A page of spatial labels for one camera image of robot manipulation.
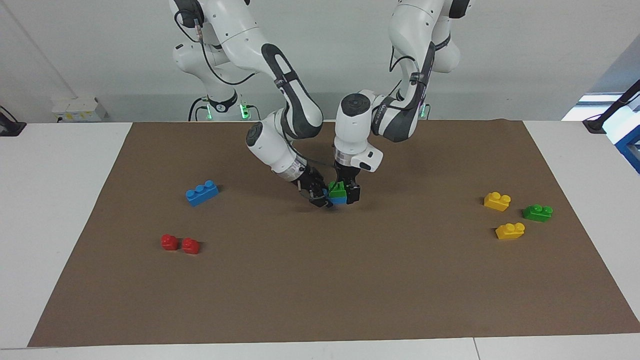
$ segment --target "toy brick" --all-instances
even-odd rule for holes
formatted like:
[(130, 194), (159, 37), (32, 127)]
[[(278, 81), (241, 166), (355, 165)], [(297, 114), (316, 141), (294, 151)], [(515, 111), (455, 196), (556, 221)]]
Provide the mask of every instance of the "toy brick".
[(340, 181), (339, 183), (336, 184), (335, 181), (332, 181), (329, 183), (329, 190), (331, 190), (331, 192), (329, 193), (329, 198), (346, 198), (347, 197), (347, 190), (345, 190), (344, 188), (344, 181)]
[(186, 238), (182, 241), (182, 251), (187, 254), (198, 254), (200, 251), (200, 243), (192, 238)]
[(161, 245), (164, 250), (178, 250), (178, 239), (169, 234), (162, 235)]
[(216, 196), (218, 193), (218, 187), (213, 181), (207, 180), (204, 185), (196, 186), (195, 190), (187, 191), (186, 197), (191, 206), (198, 206)]
[(499, 192), (489, 193), (484, 197), (484, 206), (490, 209), (505, 211), (511, 203), (509, 195), (501, 195)]
[(347, 203), (347, 198), (346, 197), (330, 197), (329, 201), (331, 201), (333, 205), (343, 205)]
[(524, 235), (525, 226), (519, 222), (516, 224), (504, 224), (495, 230), (495, 234), (500, 240), (517, 239)]
[(531, 205), (522, 210), (522, 217), (527, 220), (546, 222), (553, 214), (554, 210), (550, 206)]

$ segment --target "blue frame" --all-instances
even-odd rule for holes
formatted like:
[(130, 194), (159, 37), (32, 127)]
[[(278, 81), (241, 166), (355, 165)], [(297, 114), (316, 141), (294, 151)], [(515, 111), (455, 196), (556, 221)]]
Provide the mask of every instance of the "blue frame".
[(631, 130), (627, 136), (623, 137), (616, 144), (616, 148), (620, 151), (634, 169), (640, 174), (640, 150), (638, 149), (637, 142), (640, 142), (640, 126)]

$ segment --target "power outlet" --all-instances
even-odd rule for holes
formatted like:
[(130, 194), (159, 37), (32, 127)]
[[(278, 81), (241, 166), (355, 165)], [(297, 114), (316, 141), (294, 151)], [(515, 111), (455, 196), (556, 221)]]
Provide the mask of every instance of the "power outlet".
[(96, 97), (60, 99), (51, 112), (57, 122), (100, 122), (109, 118), (109, 113)]

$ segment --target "yellow lego block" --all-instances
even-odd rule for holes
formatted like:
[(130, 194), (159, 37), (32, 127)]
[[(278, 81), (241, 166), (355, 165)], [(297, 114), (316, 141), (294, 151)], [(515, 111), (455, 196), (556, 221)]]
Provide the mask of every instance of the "yellow lego block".
[(517, 224), (504, 224), (495, 230), (495, 234), (500, 240), (517, 239), (524, 235), (524, 224), (519, 222)]
[(509, 195), (500, 195), (499, 192), (492, 192), (484, 197), (484, 205), (497, 211), (507, 210), (509, 203), (511, 203), (511, 197)]

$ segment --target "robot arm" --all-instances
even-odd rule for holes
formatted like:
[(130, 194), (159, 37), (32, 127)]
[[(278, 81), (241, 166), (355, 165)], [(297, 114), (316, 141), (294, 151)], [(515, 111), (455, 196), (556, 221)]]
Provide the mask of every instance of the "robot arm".
[(176, 16), (184, 12), (190, 19), (183, 19), (182, 24), (197, 29), (203, 53), (205, 44), (200, 25), (210, 24), (220, 41), (211, 44), (216, 50), (222, 51), (236, 67), (265, 73), (273, 80), (286, 105), (256, 123), (247, 134), (246, 144), (273, 172), (297, 184), (298, 190), (308, 191), (311, 203), (330, 205), (324, 194), (327, 191), (324, 179), (289, 142), (316, 136), (323, 124), (322, 111), (310, 98), (284, 53), (262, 34), (249, 12), (250, 0), (207, 0), (202, 4), (197, 0), (172, 1), (176, 5)]
[[(229, 62), (224, 52), (206, 45), (207, 56), (212, 66)], [(238, 103), (238, 93), (232, 86), (218, 80), (209, 70), (200, 49), (194, 44), (180, 44), (173, 50), (173, 60), (178, 68), (187, 74), (194, 75), (202, 81), (207, 90), (207, 102), (213, 111), (215, 119), (237, 120), (237, 113), (231, 109)], [(223, 78), (228, 78), (227, 72), (216, 68), (216, 72)]]
[(451, 42), (451, 19), (463, 17), (472, 0), (404, 0), (394, 10), (389, 38), (404, 86), (394, 97), (370, 90), (345, 97), (338, 109), (335, 164), (347, 191), (347, 203), (360, 199), (359, 171), (378, 169), (383, 153), (367, 141), (375, 135), (402, 142), (413, 134), (426, 98), (432, 70), (450, 72), (460, 62)]

